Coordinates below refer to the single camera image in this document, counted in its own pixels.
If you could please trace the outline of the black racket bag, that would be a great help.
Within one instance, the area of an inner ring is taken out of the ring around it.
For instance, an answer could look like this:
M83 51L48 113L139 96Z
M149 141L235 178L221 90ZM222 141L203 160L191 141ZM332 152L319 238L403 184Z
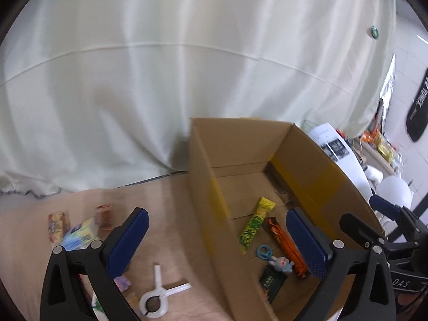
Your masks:
M427 127L428 121L428 70L413 100L406 118L406 132L413 142L417 142Z

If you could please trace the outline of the white backdrop curtain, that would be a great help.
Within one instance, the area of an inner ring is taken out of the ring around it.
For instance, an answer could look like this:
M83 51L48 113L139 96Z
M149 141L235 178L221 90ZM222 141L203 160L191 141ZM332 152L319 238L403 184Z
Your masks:
M29 0L1 42L1 192L185 170L193 117L357 136L395 26L395 0Z

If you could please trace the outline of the white plastic clip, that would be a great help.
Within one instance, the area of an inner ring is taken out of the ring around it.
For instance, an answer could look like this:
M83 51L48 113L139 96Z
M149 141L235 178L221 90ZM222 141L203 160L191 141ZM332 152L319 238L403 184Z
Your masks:
M168 298L178 293L189 290L192 285L186 282L172 288L165 288L162 284L162 272L160 265L154 265L155 288L146 292L139 300L140 312L150 319L157 319L166 314L169 309Z

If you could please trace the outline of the brown cardboard box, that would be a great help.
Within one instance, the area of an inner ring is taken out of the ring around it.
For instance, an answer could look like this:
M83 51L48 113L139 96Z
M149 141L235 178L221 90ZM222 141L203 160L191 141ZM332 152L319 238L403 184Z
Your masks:
M300 208L328 238L356 243L339 227L355 215L376 232L381 225L367 198L336 163L291 123L250 118L194 118L189 182L215 272L235 320L293 320L320 280L293 254L292 272L273 301L260 277L268 267L256 255L268 245L283 255L270 222L286 230L286 213Z

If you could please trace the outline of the small brown candy packet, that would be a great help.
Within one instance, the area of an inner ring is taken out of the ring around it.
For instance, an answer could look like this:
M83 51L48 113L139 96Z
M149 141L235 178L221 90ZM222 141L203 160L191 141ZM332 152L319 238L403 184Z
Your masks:
M95 208L95 220L100 230L112 230L113 213L110 204L102 204Z

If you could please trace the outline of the green round wall sticker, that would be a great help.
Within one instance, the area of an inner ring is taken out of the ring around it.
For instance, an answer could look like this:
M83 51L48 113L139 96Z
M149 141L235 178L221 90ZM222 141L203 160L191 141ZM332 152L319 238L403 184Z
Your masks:
M374 25L371 26L371 37L373 39L378 39L379 38L379 30Z

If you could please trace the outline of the dark green snack packet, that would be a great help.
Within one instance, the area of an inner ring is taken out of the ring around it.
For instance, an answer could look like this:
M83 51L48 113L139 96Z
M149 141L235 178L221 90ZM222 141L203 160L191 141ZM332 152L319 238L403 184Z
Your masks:
M275 270L271 265L266 266L263 270L263 273L259 278L259 283L263 289L266 300L270 304L276 298L286 279L286 274Z

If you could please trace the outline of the printed white paper sheet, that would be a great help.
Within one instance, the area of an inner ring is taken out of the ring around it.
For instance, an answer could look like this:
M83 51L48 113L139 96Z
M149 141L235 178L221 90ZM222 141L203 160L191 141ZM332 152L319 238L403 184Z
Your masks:
M333 162L339 162L351 153L343 137L329 123L316 126L308 131L307 135Z

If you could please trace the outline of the light blue small carton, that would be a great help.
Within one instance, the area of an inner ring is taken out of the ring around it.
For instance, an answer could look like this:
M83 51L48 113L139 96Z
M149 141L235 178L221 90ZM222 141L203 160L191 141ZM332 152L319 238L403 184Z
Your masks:
M95 218L92 217L69 230L65 234L60 245L63 246L66 251L85 249L93 240L99 238L98 232L99 225L97 225Z

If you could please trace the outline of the yellow patterned snack packet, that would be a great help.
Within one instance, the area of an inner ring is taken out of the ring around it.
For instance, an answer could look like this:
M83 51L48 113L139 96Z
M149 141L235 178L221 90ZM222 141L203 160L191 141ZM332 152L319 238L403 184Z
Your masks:
M53 246L62 242L70 230L70 218L68 211L55 212L48 216L49 241Z

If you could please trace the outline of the orange snack bar wrapper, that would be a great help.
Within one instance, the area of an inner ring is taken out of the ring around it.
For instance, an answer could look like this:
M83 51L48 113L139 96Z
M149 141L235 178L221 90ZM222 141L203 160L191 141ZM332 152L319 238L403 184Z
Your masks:
M273 233L278 245L285 253L285 257L292 261L294 264L295 272L301 278L305 278L309 275L309 269L306 265L304 258L296 247L291 236L282 229L281 225L277 222L275 217L269 217L267 219L268 227Z

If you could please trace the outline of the blue bunny figurine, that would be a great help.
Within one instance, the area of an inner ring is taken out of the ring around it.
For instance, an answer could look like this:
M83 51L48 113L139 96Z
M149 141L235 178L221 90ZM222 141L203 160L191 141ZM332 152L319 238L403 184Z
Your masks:
M285 257L275 257L272 256L268 260L269 265L271 265L276 271L284 274L292 273L292 269L294 267L293 261L288 260Z

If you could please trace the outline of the green yellow snack packet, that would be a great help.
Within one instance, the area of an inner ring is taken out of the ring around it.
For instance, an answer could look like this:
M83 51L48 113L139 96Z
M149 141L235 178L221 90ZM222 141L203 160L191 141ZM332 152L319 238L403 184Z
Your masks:
M276 203L272 200L269 200L265 197L261 197L256 206L256 210L251 216L249 222L239 235L239 245L241 252L246 254L248 248L253 242L255 235L258 230L261 228L264 220L266 219L269 212L276 206Z

